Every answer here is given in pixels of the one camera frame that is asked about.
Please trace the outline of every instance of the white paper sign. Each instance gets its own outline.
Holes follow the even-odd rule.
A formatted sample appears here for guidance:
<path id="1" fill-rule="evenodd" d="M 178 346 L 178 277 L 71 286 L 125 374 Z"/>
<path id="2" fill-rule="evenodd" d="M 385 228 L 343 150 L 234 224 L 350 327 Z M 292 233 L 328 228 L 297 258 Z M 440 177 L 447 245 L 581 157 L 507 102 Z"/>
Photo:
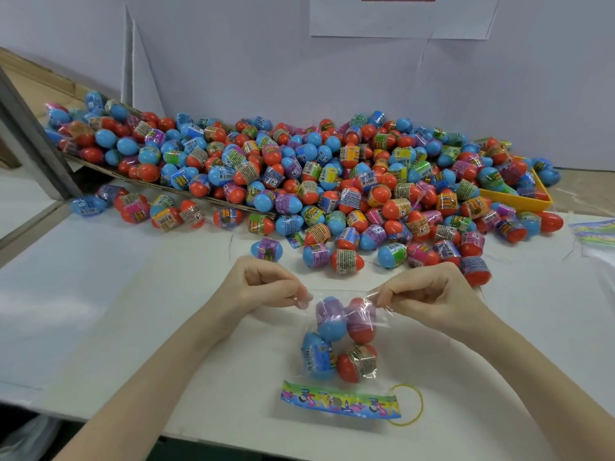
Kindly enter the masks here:
<path id="1" fill-rule="evenodd" d="M 310 0 L 309 32 L 327 37 L 485 40 L 499 0 Z"/>

